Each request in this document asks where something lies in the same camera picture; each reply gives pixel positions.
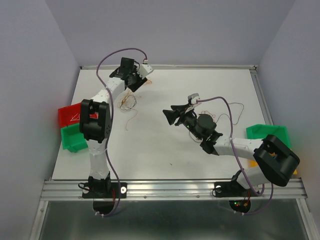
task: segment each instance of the gray wall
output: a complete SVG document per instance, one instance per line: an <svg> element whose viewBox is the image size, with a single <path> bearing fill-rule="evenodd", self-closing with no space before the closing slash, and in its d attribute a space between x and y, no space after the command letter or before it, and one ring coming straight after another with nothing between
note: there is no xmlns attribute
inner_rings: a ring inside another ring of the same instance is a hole
<svg viewBox="0 0 320 240"><path fill-rule="evenodd" d="M320 229L320 1L296 0L259 65L276 125L286 125Z"/></svg>
<svg viewBox="0 0 320 240"><path fill-rule="evenodd" d="M46 2L81 66L96 66L107 53L127 47L145 50L153 64L253 65L294 0ZM105 64L119 60L117 55Z"/></svg>
<svg viewBox="0 0 320 240"><path fill-rule="evenodd" d="M0 7L0 239L29 239L78 63L44 0Z"/></svg>

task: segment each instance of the white connector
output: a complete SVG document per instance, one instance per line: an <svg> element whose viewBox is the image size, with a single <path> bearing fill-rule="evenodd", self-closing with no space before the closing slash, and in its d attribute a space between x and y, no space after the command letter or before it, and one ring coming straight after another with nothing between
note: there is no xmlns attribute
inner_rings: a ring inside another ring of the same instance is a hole
<svg viewBox="0 0 320 240"><path fill-rule="evenodd" d="M154 71L154 69L152 68L152 66L150 66L149 64L140 64L140 68L138 70L138 74L140 76L140 78L144 79L146 76L148 76L149 74L151 74Z"/></svg>

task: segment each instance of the glass panel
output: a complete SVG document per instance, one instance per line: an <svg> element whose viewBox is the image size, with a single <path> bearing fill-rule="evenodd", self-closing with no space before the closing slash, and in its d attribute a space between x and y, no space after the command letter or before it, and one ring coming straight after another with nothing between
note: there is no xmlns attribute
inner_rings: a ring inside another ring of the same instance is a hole
<svg viewBox="0 0 320 240"><path fill-rule="evenodd" d="M253 200L252 208L265 203ZM40 239L308 239L294 199L273 200L265 211L251 216L223 208L228 206L228 201L123 201L116 215L101 218L95 216L90 201L53 201L48 205Z"/></svg>

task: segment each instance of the metal frame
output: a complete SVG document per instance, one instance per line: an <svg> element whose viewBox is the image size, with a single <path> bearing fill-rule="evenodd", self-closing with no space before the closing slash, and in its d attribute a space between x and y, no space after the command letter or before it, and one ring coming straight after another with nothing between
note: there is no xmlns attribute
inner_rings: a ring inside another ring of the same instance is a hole
<svg viewBox="0 0 320 240"><path fill-rule="evenodd" d="M302 221L305 227L306 234L310 240L318 240L320 239L314 218L312 217L306 200L305 199L297 199L296 203L298 205L298 208L300 210L300 214L302 217Z"/></svg>
<svg viewBox="0 0 320 240"><path fill-rule="evenodd" d="M154 69L244 69L249 70L257 98L266 124L273 125L273 121L261 89L257 67L255 65L152 65ZM114 65L102 66L101 69L114 69ZM83 66L82 70L94 70L97 66ZM229 179L200 179L200 180L124 180L128 183L127 198L122 201L205 201L221 200L211 195L215 182L229 181ZM80 180L45 181L40 196L39 206L33 223L30 240L40 237L49 201L92 201L83 199L82 191L78 188ZM271 185L266 184L265 193L257 200L268 199ZM310 240L319 239L313 218L306 204L307 194L301 179L291 179L286 187L274 188L274 199L296 199L301 217Z"/></svg>
<svg viewBox="0 0 320 240"><path fill-rule="evenodd" d="M100 70L114 70L119 65L102 65ZM243 70L256 70L256 65L170 65L170 64L152 64L153 69L159 70L172 70L172 69L243 69ZM96 70L97 66L81 66L81 70Z"/></svg>
<svg viewBox="0 0 320 240"><path fill-rule="evenodd" d="M41 234L41 229L44 224L47 208L48 208L48 201L43 201L40 199L38 209L36 210L35 219L33 222L30 240L38 240Z"/></svg>
<svg viewBox="0 0 320 240"><path fill-rule="evenodd" d="M128 180L126 198L122 201L192 201L221 200L212 196L215 182L230 179L208 180ZM92 201L83 199L78 180L44 182L41 201ZM266 184L264 194L255 199L269 199L271 185ZM291 179L286 187L275 186L274 199L305 199L307 194L301 179ZM236 200L238 197L224 197L224 200Z"/></svg>

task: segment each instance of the plastic storage bin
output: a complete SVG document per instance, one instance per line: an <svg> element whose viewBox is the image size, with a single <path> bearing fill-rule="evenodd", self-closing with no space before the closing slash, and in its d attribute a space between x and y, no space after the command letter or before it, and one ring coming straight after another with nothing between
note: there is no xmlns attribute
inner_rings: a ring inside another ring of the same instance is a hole
<svg viewBox="0 0 320 240"><path fill-rule="evenodd" d="M58 109L60 128L64 128L80 122L81 102Z"/></svg>
<svg viewBox="0 0 320 240"><path fill-rule="evenodd" d="M291 143L286 126L264 125L257 124L246 129L246 136L248 139L264 139L267 135L272 134L278 137L288 148L291 149ZM251 167L258 166L257 162L251 160Z"/></svg>
<svg viewBox="0 0 320 240"><path fill-rule="evenodd" d="M84 135L80 132L80 123L61 128L62 148L76 153L88 147Z"/></svg>

